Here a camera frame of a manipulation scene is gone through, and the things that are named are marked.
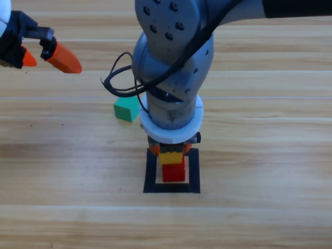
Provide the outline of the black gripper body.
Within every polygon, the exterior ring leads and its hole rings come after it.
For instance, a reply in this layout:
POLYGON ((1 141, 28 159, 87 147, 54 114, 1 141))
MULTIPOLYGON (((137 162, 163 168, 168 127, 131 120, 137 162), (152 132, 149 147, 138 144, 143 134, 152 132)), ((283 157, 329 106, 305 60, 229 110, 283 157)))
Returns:
POLYGON ((38 23, 22 11, 11 11, 10 19, 1 36, 1 66, 21 69, 23 67, 24 38, 51 40, 54 30, 39 26, 38 23))
POLYGON ((160 153, 183 153, 183 145, 184 144, 197 144, 201 142, 201 133, 197 132, 192 138, 189 140, 186 140, 184 142, 178 143, 178 144, 165 144, 161 142, 157 142, 156 140, 152 139, 150 136, 148 136, 148 144, 149 144, 149 149, 150 145, 159 145, 160 146, 160 153))

